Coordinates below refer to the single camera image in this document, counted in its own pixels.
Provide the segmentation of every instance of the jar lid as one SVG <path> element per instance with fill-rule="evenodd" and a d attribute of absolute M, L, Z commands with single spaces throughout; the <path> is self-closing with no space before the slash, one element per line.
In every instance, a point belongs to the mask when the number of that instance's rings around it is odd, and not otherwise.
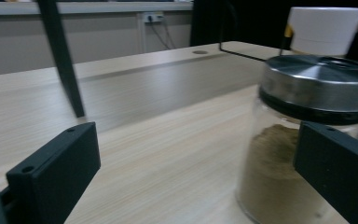
<path fill-rule="evenodd" d="M 358 62 L 314 55 L 270 58 L 260 96 L 267 105 L 298 119 L 358 123 Z"/>

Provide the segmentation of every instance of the electrical outlet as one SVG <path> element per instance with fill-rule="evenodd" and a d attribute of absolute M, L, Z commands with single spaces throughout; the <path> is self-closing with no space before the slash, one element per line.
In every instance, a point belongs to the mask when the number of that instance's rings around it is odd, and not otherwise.
<path fill-rule="evenodd" d="M 150 22 L 149 17 L 152 19 L 152 22 L 160 22 L 164 19 L 164 14 L 162 11 L 144 12 L 144 22 Z"/>

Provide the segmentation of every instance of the screw hole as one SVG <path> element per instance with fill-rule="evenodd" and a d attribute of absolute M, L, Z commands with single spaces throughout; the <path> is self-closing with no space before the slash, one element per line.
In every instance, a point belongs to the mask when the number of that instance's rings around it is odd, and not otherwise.
<path fill-rule="evenodd" d="M 33 169 L 34 169 L 33 166 L 27 166 L 24 169 L 22 169 L 22 172 L 26 174 L 26 173 L 33 171 Z"/>

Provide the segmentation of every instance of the wall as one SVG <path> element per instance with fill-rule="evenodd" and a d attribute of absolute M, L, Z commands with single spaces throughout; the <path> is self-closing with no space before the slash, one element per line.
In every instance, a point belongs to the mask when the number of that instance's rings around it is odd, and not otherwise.
<path fill-rule="evenodd" d="M 191 11 L 164 12 L 177 48 L 189 46 Z M 66 14 L 62 17 L 74 63 L 164 50 L 142 12 Z M 162 23 L 156 31 L 165 39 Z M 0 74 L 54 66 L 38 15 L 0 15 Z"/>

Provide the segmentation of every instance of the black cord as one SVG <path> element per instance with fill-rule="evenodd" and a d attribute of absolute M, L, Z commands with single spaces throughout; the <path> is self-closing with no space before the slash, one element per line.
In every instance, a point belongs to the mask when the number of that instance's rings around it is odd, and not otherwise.
<path fill-rule="evenodd" d="M 171 41 L 171 44 L 172 44 L 173 48 L 176 49 L 176 46 L 175 46 L 175 44 L 173 43 L 173 40 L 172 40 L 172 38 L 171 38 L 170 31 L 168 30 L 167 22 L 166 22 L 164 19 L 162 20 L 162 24 L 164 25 L 165 33 L 167 34 L 168 40 Z"/>
<path fill-rule="evenodd" d="M 226 7 L 228 11 L 230 12 L 230 15 L 232 16 L 232 19 L 234 20 L 234 36 L 233 38 L 238 39 L 239 35 L 238 32 L 240 30 L 240 18 L 238 17 L 237 10 L 235 7 L 227 0 Z"/>
<path fill-rule="evenodd" d="M 159 41 L 161 42 L 162 45 L 164 45 L 164 47 L 166 49 L 171 49 L 165 42 L 164 40 L 161 38 L 161 36 L 158 34 L 158 32 L 156 31 L 154 25 L 153 25 L 153 18 L 151 16 L 147 17 L 147 19 L 150 21 L 150 27 L 152 28 L 153 32 L 156 34 L 156 36 L 158 37 Z"/>

